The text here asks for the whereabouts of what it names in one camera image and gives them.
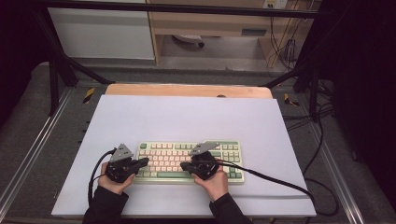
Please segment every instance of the white cabinet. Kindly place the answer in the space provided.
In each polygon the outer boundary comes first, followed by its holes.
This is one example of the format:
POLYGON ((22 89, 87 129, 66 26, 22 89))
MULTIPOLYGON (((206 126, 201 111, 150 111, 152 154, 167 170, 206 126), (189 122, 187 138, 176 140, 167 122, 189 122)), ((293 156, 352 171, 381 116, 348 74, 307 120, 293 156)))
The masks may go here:
POLYGON ((49 8, 49 14, 70 57, 154 60, 147 12, 49 8))

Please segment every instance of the wall outlet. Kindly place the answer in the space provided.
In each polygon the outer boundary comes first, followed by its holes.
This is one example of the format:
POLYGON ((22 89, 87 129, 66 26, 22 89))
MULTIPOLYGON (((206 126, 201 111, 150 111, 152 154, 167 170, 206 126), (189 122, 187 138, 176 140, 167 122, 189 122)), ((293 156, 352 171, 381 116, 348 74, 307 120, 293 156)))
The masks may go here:
POLYGON ((262 8, 284 9, 288 0, 265 0, 262 8))
POLYGON ((276 0, 275 9, 285 9, 288 0, 276 0))
POLYGON ((274 8, 276 4, 276 0, 265 0, 264 5, 262 5, 262 8, 274 8))

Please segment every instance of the wrist-mounted device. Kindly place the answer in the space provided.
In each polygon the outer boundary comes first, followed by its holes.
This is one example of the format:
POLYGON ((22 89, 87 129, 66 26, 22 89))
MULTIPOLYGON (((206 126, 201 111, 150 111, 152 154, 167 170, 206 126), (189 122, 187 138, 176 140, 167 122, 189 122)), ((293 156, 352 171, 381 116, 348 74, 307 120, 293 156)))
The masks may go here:
POLYGON ((132 160, 134 154, 124 144, 116 149, 108 162, 105 174, 112 181, 123 183, 130 175, 139 172, 139 169, 145 167, 149 163, 149 158, 140 160, 132 160))
POLYGON ((219 144, 213 142, 206 142, 198 144, 189 153, 191 155, 191 162, 181 162, 180 166, 183 171, 188 171, 190 174, 196 174, 201 179, 207 180, 212 177, 219 169, 219 163, 209 152, 210 149, 217 147, 219 144))

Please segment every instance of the table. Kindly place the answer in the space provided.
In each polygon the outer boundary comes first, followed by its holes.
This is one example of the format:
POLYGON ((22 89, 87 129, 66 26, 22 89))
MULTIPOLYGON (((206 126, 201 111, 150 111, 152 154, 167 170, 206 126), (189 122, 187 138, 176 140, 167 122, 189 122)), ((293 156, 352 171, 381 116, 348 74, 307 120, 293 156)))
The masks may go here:
MULTIPOLYGON (((271 98, 268 89, 257 87, 110 85, 52 214, 81 218, 88 208, 89 177, 99 158, 120 143, 135 152, 138 142, 145 140, 237 139, 246 168, 306 188, 277 101, 271 98)), ((123 217, 212 216, 207 195, 196 185, 134 184, 126 193, 130 200, 123 217)), ((246 174, 245 183, 230 186, 230 193, 248 217, 316 215, 313 204, 300 191, 254 175, 246 174)))

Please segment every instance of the hand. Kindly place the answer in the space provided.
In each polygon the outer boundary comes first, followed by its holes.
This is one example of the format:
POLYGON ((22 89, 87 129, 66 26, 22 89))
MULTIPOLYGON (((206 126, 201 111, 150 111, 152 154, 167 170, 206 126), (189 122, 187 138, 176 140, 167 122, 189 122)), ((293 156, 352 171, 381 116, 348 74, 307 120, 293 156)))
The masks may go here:
POLYGON ((101 186, 102 188, 108 189, 113 193, 121 195, 123 191, 132 184, 134 181, 134 174, 128 176, 128 178, 123 182, 123 183, 117 183, 112 180, 110 180, 107 175, 105 175, 105 171, 107 168, 108 162, 102 163, 102 171, 101 171, 101 177, 99 177, 98 180, 98 185, 101 186))
POLYGON ((228 177, 227 174, 223 171, 222 166, 216 171, 216 173, 207 180, 201 179, 196 174, 191 174, 192 178, 194 178, 194 182, 197 185, 202 186, 207 195, 209 195, 210 200, 214 202, 219 197, 228 193, 228 177))

